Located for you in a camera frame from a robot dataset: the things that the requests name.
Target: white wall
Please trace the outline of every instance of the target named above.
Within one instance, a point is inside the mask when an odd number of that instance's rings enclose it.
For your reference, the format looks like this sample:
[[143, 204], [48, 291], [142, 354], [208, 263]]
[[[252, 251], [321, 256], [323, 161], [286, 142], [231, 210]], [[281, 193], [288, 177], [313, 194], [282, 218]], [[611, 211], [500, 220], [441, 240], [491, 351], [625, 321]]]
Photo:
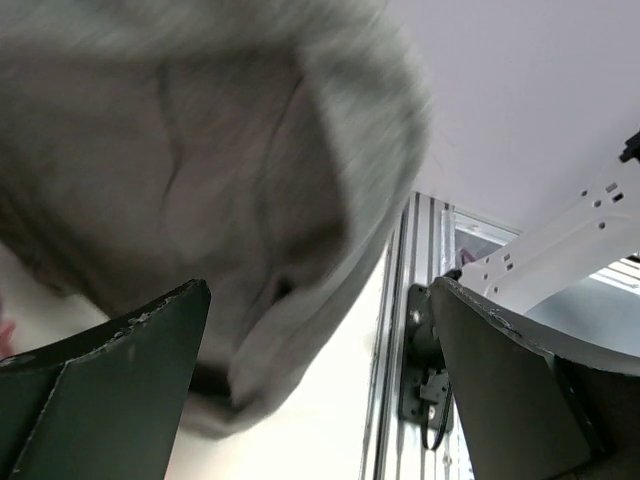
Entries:
[[417, 187], [517, 229], [562, 208], [640, 127], [636, 0], [389, 0], [427, 65]]

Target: gray fabric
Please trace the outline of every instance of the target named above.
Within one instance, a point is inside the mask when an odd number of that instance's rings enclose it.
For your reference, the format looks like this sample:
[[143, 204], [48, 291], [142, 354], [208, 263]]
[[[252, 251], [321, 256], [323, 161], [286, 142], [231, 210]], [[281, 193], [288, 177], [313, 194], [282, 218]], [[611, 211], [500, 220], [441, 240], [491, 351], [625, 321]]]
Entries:
[[427, 97], [381, 9], [0, 5], [2, 240], [110, 315], [206, 279], [199, 360], [231, 396], [190, 397], [184, 423], [205, 435], [251, 426], [295, 388], [419, 168]]

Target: blurry cloth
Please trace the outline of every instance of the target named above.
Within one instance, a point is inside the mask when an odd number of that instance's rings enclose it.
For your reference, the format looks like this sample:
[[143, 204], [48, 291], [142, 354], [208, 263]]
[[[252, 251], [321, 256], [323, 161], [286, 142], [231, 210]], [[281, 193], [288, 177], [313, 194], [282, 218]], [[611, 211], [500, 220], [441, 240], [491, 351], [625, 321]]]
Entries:
[[246, 429], [381, 255], [424, 156], [421, 77], [370, 0], [7, 0], [0, 240], [112, 317], [205, 279], [183, 423]]

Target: pink object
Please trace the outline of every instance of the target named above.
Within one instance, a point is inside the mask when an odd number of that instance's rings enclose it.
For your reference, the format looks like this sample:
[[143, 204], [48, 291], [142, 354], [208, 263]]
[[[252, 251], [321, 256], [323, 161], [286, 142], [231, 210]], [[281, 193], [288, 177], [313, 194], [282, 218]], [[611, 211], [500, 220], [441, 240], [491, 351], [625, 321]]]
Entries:
[[11, 335], [13, 335], [15, 329], [15, 322], [0, 320], [0, 360], [15, 355], [11, 346]]

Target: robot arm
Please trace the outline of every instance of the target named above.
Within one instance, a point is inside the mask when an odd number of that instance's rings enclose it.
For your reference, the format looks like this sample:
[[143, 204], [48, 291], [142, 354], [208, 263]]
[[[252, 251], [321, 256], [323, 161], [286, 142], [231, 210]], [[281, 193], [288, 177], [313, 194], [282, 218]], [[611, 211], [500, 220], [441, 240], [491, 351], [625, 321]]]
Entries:
[[640, 133], [564, 213], [463, 267], [460, 283], [524, 313], [640, 245]]

